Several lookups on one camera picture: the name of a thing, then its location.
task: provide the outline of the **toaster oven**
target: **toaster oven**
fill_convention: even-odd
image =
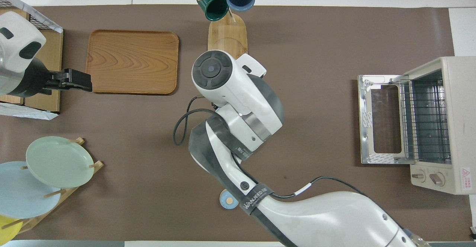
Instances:
[[[440,57],[403,75],[358,77],[364,164],[410,164],[410,178],[476,194],[476,57]]]

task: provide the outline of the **brown table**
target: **brown table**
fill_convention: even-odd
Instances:
[[[17,240],[274,241],[240,209],[222,209],[223,187],[193,161],[187,145],[172,142],[175,122],[198,94],[192,63],[207,50],[209,22],[198,6],[38,10],[65,29],[63,67],[85,69],[94,30],[171,31],[180,38],[179,76],[171,96],[69,91],[52,121],[0,116],[0,162],[24,160],[33,140],[58,135],[84,137],[85,148],[105,163]],[[286,111],[284,127],[243,163],[251,174],[279,194],[316,176],[335,176],[426,240],[471,240],[468,196],[412,186],[408,166],[360,164],[357,75],[403,73],[453,55],[447,9],[256,6],[240,16],[249,53],[267,68],[265,79]],[[190,127],[206,117],[192,115]],[[339,190],[348,188],[323,180],[301,198]]]

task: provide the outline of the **screw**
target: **screw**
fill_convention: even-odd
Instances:
[[[239,185],[241,189],[243,190],[248,190],[250,188],[250,185],[246,181],[242,181],[241,184]]]

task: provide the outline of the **warning label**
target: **warning label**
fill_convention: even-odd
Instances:
[[[463,190],[472,189],[471,187],[471,170],[469,167],[461,168],[461,177],[463,181],[461,182],[461,187]]]

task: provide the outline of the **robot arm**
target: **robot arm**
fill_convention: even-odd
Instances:
[[[415,246],[366,196],[333,192],[281,202],[269,196],[273,191],[268,186],[241,169],[240,162],[284,121],[279,98],[261,78],[265,72],[247,54],[234,60],[226,52],[212,50],[195,61],[193,82],[219,106],[216,112],[221,118],[212,116],[192,130],[189,151],[194,160],[285,246]]]
[[[90,75],[73,70],[49,71],[34,56],[46,38],[17,13],[0,16],[0,95],[28,97],[51,90],[92,91]]]

